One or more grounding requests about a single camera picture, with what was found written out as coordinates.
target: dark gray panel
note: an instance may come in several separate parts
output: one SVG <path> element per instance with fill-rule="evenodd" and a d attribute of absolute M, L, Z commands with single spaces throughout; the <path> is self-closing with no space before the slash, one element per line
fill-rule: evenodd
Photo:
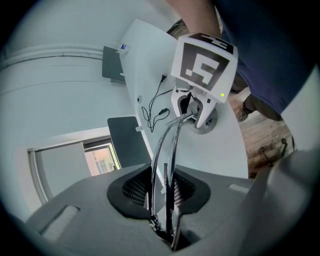
<path fill-rule="evenodd" d="M 42 233 L 66 206 L 74 206 L 80 211 L 59 237 L 57 248 L 77 256 L 102 256 L 106 252 L 115 256 L 148 256 L 150 252 L 153 256 L 170 255 L 170 247 L 150 228 L 148 220 L 123 217 L 107 198 L 112 182 L 142 167 L 131 166 L 80 180 L 38 209 L 27 225 Z"/>
<path fill-rule="evenodd" d="M 103 48 L 102 56 L 102 76 L 118 81 L 125 81 L 125 78 L 120 75 L 123 73 L 119 53 L 116 49 L 109 47 Z"/>
<path fill-rule="evenodd" d="M 109 118 L 107 122 L 121 168 L 151 163 L 142 134 L 136 131 L 135 116 Z"/>

